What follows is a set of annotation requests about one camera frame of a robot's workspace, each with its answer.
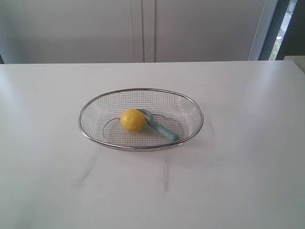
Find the teal vegetable peeler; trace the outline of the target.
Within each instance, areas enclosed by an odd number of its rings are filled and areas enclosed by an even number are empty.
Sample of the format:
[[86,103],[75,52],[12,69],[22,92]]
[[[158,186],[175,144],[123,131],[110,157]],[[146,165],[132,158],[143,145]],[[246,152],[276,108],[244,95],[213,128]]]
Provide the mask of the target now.
[[175,141],[179,140],[179,136],[176,133],[172,132],[171,130],[167,129],[166,127],[155,122],[151,112],[149,112],[148,110],[145,110],[145,109],[138,109],[138,111],[140,111],[144,115],[148,116],[148,119],[146,120],[147,125],[150,128],[154,129],[157,133],[159,133],[160,135],[165,137],[170,142],[175,142]]

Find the yellow lemon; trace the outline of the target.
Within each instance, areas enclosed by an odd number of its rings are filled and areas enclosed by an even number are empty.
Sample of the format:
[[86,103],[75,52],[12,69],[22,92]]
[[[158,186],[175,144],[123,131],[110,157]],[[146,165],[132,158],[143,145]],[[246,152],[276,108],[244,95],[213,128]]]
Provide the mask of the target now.
[[139,110],[127,110],[121,117],[120,122],[122,126],[132,132],[138,132],[146,126],[145,115]]

